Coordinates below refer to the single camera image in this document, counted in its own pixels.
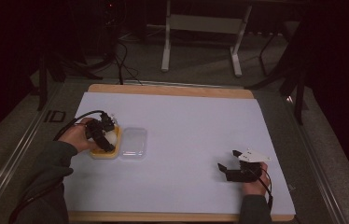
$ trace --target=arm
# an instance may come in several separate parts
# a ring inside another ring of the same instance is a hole
[[[267,164],[262,163],[261,168],[267,171]],[[261,180],[266,186],[270,185],[270,180],[266,175],[262,175]],[[240,224],[267,224],[272,223],[271,212],[265,199],[266,189],[259,181],[252,183],[243,183],[242,192],[244,199],[242,201]]]
[[[84,125],[73,126],[58,141],[49,142],[36,158],[22,201],[45,193],[21,208],[17,223],[68,223],[63,178],[73,173],[69,167],[71,158],[82,150],[94,147],[96,145],[85,137]]]

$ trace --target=person's left hand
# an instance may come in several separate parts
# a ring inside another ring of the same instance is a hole
[[[97,148],[96,143],[88,141],[87,136],[85,135],[85,124],[90,121],[92,118],[84,118],[78,124],[69,128],[58,141],[62,141],[68,144],[73,145],[76,150],[79,152],[86,149]]]

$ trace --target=transparent lid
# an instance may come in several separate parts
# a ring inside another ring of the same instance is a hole
[[[147,130],[126,128],[121,136],[119,155],[122,159],[141,160],[146,155]]]

